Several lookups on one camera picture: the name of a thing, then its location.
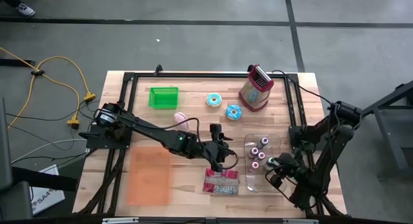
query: white cable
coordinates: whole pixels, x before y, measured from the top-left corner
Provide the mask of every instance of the white cable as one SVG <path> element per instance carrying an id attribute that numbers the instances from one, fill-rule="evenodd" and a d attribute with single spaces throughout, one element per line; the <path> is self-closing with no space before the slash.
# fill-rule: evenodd
<path id="1" fill-rule="evenodd" d="M 19 159 L 21 159 L 21 158 L 24 158 L 24 157 L 26 157 L 26 156 L 28 156 L 28 155 L 30 155 L 30 154 L 32 154 L 32 153 L 34 153 L 34 152 L 42 149 L 43 147 L 47 147 L 47 146 L 50 146 L 50 145 L 56 144 L 56 143 L 64 143 L 64 142 L 67 142 L 67 141 L 87 141 L 87 140 L 86 140 L 86 139 L 65 139 L 65 140 L 60 140 L 60 141 L 56 141 L 56 142 L 53 142 L 53 143 L 47 143 L 47 144 L 45 144 L 45 145 L 43 145 L 43 146 L 41 146 L 41 147 L 37 147 L 36 149 L 32 150 L 31 152 L 29 152 L 29 153 L 27 153 L 27 154 L 25 154 L 25 155 L 23 155 L 23 156 L 18 157 L 17 159 L 13 160 L 12 163 L 14 163 L 14 162 L 16 162 L 17 160 L 19 160 Z"/>

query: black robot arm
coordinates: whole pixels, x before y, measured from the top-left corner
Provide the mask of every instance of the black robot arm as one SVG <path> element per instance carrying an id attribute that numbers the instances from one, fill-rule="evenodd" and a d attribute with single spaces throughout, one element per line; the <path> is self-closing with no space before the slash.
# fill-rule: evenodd
<path id="1" fill-rule="evenodd" d="M 285 177 L 294 178 L 297 186 L 289 201 L 301 209 L 310 208 L 310 198 L 320 198 L 331 215 L 340 215 L 339 211 L 325 196 L 330 183 L 330 171 L 345 145 L 354 135 L 360 124 L 361 109 L 338 101 L 329 107 L 330 114 L 314 126 L 290 127 L 290 142 L 294 155 L 282 153 L 274 165 L 275 174 L 269 180 L 278 188 Z M 321 136 L 327 134 L 327 144 L 316 164 L 307 168 L 301 151 L 316 149 Z"/>
<path id="2" fill-rule="evenodd" d="M 108 139 L 122 141 L 127 130 L 130 129 L 160 142 L 165 149 L 175 155 L 187 159 L 206 159 L 211 164 L 211 169 L 216 172 L 222 171 L 221 163 L 225 162 L 227 156 L 234 155 L 234 151 L 229 149 L 228 143 L 224 142 L 224 140 L 232 139 L 221 133 L 220 124 L 210 125 L 212 141 L 201 141 L 197 134 L 180 130 L 167 130 L 135 117 L 123 110 L 123 107 L 118 103 L 104 104 L 102 109 L 97 111 L 95 119 L 98 126 L 106 128 L 105 137 Z"/>

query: orange mat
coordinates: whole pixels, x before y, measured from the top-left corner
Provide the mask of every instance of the orange mat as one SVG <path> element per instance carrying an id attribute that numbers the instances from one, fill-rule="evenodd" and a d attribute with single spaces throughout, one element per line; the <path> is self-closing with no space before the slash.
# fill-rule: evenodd
<path id="1" fill-rule="evenodd" d="M 167 205 L 171 154 L 162 147 L 133 147 L 130 153 L 127 205 Z"/>

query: yellow extension cord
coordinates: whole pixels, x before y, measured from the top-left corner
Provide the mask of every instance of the yellow extension cord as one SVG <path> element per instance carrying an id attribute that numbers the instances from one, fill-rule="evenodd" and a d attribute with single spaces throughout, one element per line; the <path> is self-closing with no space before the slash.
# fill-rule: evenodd
<path id="1" fill-rule="evenodd" d="M 81 70 L 71 59 L 69 59 L 69 58 L 67 58 L 67 57 L 63 57 L 63 56 L 50 57 L 50 58 L 45 59 L 45 60 L 43 60 L 42 62 L 40 62 L 37 67 L 34 67 L 34 66 L 32 66 L 31 64 L 27 63 L 26 61 L 22 60 L 20 57 L 18 57 L 18 56 L 16 56 L 16 55 L 14 55 L 13 53 L 7 51 L 6 49 L 0 47 L 0 50 L 6 52 L 7 54 L 10 54 L 11 56 L 15 57 L 16 59 L 22 61 L 24 64 L 26 64 L 26 65 L 28 65 L 29 67 L 33 68 L 36 72 L 40 71 L 41 66 L 42 66 L 44 63 L 46 63 L 47 61 L 51 60 L 51 59 L 65 59 L 65 60 L 69 61 L 71 64 L 73 64 L 73 65 L 77 68 L 77 70 L 79 71 L 79 73 L 80 73 L 80 75 L 81 75 L 81 77 L 82 77 L 82 79 L 83 79 L 83 83 L 85 84 L 85 88 L 86 88 L 86 96 L 85 96 L 83 99 L 84 99 L 85 101 L 91 101 L 91 100 L 93 100 L 93 99 L 96 97 L 95 94 L 93 94 L 93 93 L 91 93 L 91 92 L 89 91 L 89 88 L 88 88 L 88 85 L 87 85 L 87 83 L 86 83 L 86 79 L 85 79 L 85 77 L 83 76 L 82 70 Z M 44 76 L 45 78 L 47 78 L 49 81 L 51 81 L 51 82 L 53 82 L 53 83 L 55 83 L 55 84 L 62 85 L 62 86 L 64 86 L 64 87 L 67 87 L 67 88 L 69 88 L 70 90 L 72 90 L 72 91 L 76 94 L 76 97 L 77 97 L 77 109 L 79 108 L 79 106 L 80 106 L 80 98 L 79 98 L 79 93 L 76 91 L 76 89 L 74 89 L 73 87 L 71 87 L 70 85 L 67 85 L 67 84 L 65 84 L 65 83 L 55 81 L 55 80 L 53 80 L 52 78 L 50 78 L 49 76 L 47 76 L 46 74 L 43 74 L 43 76 Z M 17 117 L 15 117 L 15 118 L 13 119 L 13 121 L 9 124 L 9 126 L 7 127 L 7 129 L 10 129 L 10 127 L 19 119 L 18 116 L 20 116 L 20 115 L 23 113 L 23 111 L 25 110 L 25 108 L 27 107 L 27 104 L 28 104 L 28 102 L 30 101 L 30 97 L 31 97 L 31 95 L 32 95 L 35 78 L 36 78 L 35 76 L 32 76 L 32 80 L 31 80 L 31 82 L 30 82 L 30 89 L 29 89 L 29 92 L 28 92 L 28 96 L 27 96 L 27 99 L 26 99 L 26 103 L 23 105 L 22 109 L 21 109 L 20 112 L 17 114 Z M 73 117 L 71 118 L 71 120 L 68 120 L 68 121 L 67 121 L 67 123 L 68 123 L 69 125 L 73 125 L 73 124 L 77 124 L 77 125 L 78 125 L 78 124 L 79 124 L 79 120 L 77 120 L 77 113 L 78 113 L 78 110 L 76 110 L 76 112 L 75 112 L 75 114 L 73 115 Z"/>

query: pink package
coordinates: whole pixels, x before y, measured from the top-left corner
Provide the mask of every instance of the pink package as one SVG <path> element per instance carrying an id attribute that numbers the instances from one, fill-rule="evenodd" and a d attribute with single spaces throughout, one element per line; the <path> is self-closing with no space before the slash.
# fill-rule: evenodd
<path id="1" fill-rule="evenodd" d="M 237 195 L 239 187 L 238 171 L 214 172 L 207 168 L 202 191 L 216 194 Z"/>

